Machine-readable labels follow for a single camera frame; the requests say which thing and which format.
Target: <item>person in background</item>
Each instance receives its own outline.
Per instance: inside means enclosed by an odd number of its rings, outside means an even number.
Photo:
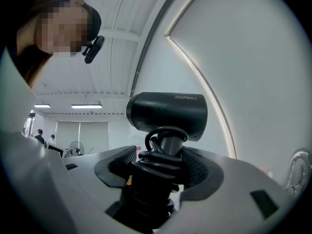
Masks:
[[[35,138],[39,140],[42,144],[44,144],[44,138],[42,137],[42,134],[43,134],[43,130],[38,129],[38,135],[35,136]]]
[[[51,135],[51,137],[50,137],[49,140],[48,140],[48,144],[54,145],[54,139],[55,139],[55,136],[54,136],[54,135]]]
[[[8,50],[30,86],[57,52],[76,53],[98,36],[99,13],[84,0],[37,0],[20,19]]]

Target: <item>ceiling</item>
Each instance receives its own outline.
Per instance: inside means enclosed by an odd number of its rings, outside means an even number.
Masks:
[[[84,56],[53,56],[37,80],[34,109],[56,119],[84,115],[90,120],[125,114],[139,57],[152,24],[165,0],[85,0],[100,14],[99,35],[105,43],[91,64]],[[102,109],[72,109],[72,104],[102,104]]]

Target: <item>dark hair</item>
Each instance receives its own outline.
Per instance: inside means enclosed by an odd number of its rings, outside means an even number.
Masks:
[[[36,0],[31,9],[26,13],[19,29],[22,29],[23,26],[36,16],[44,16],[46,13],[52,12],[53,8],[60,7],[62,3],[69,1],[70,0]],[[92,41],[98,35],[101,26],[101,18],[99,13],[86,3],[81,7],[88,12],[90,17],[87,29],[87,41]],[[41,51],[36,45],[27,47],[18,56],[16,60],[17,69],[30,87],[33,86],[42,67],[51,56],[52,54]]]

